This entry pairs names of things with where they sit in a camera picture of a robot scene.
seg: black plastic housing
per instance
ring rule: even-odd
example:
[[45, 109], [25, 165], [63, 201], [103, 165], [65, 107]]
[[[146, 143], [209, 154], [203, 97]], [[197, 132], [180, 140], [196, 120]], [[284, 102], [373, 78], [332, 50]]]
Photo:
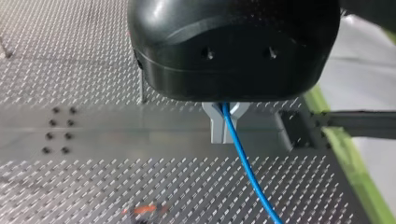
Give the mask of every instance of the black plastic housing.
[[337, 36], [334, 0], [130, 0], [148, 84], [185, 101], [272, 101], [317, 82]]

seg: perforated metal surface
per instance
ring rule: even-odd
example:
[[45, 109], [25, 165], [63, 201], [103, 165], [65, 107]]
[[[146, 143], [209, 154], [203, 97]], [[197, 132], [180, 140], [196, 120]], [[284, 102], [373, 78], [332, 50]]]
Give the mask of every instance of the perforated metal surface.
[[[285, 223], [365, 223], [326, 156], [251, 160]], [[150, 202], [163, 223], [267, 223], [238, 159], [11, 161], [0, 166], [2, 223], [129, 223], [121, 213]]]
[[[0, 0], [0, 104], [39, 107], [139, 103], [138, 68], [126, 24], [126, 0]], [[162, 97], [145, 84], [149, 105], [200, 109]], [[296, 100], [255, 104], [277, 111]]]

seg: orange object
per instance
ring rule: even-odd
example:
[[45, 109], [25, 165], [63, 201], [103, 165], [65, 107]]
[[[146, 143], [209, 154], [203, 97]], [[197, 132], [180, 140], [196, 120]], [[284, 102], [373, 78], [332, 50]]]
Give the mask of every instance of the orange object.
[[154, 212], [157, 207], [155, 205], [147, 205], [147, 206], [141, 206], [137, 207], [134, 210], [135, 214], [142, 214], [142, 213], [147, 213], [147, 212]]

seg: bolt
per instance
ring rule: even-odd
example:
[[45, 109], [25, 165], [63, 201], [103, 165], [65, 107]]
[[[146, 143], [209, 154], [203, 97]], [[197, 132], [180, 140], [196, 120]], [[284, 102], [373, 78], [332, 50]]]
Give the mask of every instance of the bolt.
[[62, 151], [63, 154], [67, 154], [67, 153], [70, 152], [70, 148], [68, 148], [68, 147], [62, 147], [61, 151]]
[[67, 140], [70, 140], [70, 139], [73, 138], [73, 134], [71, 134], [71, 133], [65, 133], [65, 134], [64, 134], [64, 138], [66, 138]]
[[48, 140], [52, 139], [53, 138], [53, 134], [52, 133], [46, 133], [46, 138]]
[[60, 111], [61, 111], [61, 109], [59, 107], [57, 107], [57, 106], [52, 108], [52, 112], [54, 114], [58, 114]]
[[74, 124], [75, 124], [75, 122], [74, 122], [73, 120], [71, 120], [71, 119], [68, 119], [68, 120], [67, 120], [67, 125], [68, 125], [69, 127], [73, 126]]
[[50, 126], [54, 127], [54, 126], [56, 126], [56, 124], [57, 124], [57, 123], [56, 123], [56, 120], [55, 120], [55, 119], [50, 119], [50, 120], [49, 120], [49, 125], [50, 125]]
[[41, 149], [43, 151], [44, 154], [49, 154], [50, 153], [50, 149], [48, 147], [43, 147], [43, 149]]
[[69, 111], [70, 111], [70, 114], [76, 114], [77, 113], [77, 110], [76, 110], [76, 108], [75, 107], [70, 107], [70, 109], [69, 109]]

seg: gray floor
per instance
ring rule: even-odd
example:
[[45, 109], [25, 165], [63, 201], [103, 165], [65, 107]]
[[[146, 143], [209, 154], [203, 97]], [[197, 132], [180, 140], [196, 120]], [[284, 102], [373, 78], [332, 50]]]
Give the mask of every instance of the gray floor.
[[[396, 110], [396, 47], [377, 26], [348, 17], [319, 83], [332, 110]], [[354, 142], [395, 216], [396, 141]]]

